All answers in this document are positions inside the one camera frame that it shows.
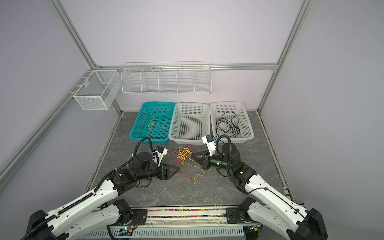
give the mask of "white label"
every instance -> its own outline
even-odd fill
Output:
[[[89,85],[89,80],[85,81],[85,83],[84,83],[84,87],[87,88],[88,85]]]

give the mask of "red wire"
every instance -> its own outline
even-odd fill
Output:
[[[178,173],[181,173],[181,174],[187,175],[187,174],[185,174],[185,173],[183,173],[183,172],[178,172]],[[188,175],[187,175],[187,177],[189,177],[190,179],[192,179],[192,180],[193,180],[193,178],[191,178],[190,176],[188,176]]]

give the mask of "table surface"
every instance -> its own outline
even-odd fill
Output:
[[[283,186],[272,153],[269,149],[263,129],[260,125],[257,113],[247,111],[255,137],[244,143],[236,143],[240,151],[241,159],[244,163],[257,171],[264,180],[272,187],[284,194]],[[137,144],[136,140],[131,140],[129,134],[136,120],[138,112],[125,112],[120,120],[117,130],[113,136],[111,144],[106,152],[100,169],[94,179],[93,187],[110,170],[128,161]],[[149,151],[148,144],[141,144],[138,153]],[[168,154],[162,162],[178,161],[174,151],[185,145],[176,144],[168,140],[167,144],[161,145],[168,149]],[[192,152],[207,150],[206,145],[190,145]],[[188,160],[188,163],[199,166],[196,162]],[[180,166],[180,172],[188,174],[194,178],[202,171],[196,167]],[[184,174],[176,174],[170,180],[153,179],[149,187],[134,188],[122,194],[118,198],[125,199],[132,207],[147,206],[171,206],[171,205],[238,205],[247,196],[242,194],[229,181],[228,178],[220,176],[214,168],[204,171],[204,176],[196,178],[196,184]]]

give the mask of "teal plastic basket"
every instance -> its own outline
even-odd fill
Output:
[[[166,144],[175,103],[147,102],[141,107],[129,138],[140,141],[150,137],[153,144]]]

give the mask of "wire basket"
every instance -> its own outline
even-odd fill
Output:
[[[170,124],[169,139],[177,144],[203,144],[210,134],[209,106],[203,103],[176,103]]]
[[[119,73],[94,70],[73,97],[84,110],[108,110],[120,90]]]
[[[227,134],[233,143],[245,142],[255,136],[244,104],[238,102],[219,102],[212,103],[209,105],[209,108],[214,136]],[[217,128],[217,123],[220,119],[224,119],[224,121],[220,121],[220,128]]]
[[[175,103],[144,103],[129,138],[139,141],[144,137],[150,137],[154,144],[166,144],[174,108]]]
[[[211,93],[212,77],[209,65],[124,66],[121,85],[126,94]]]

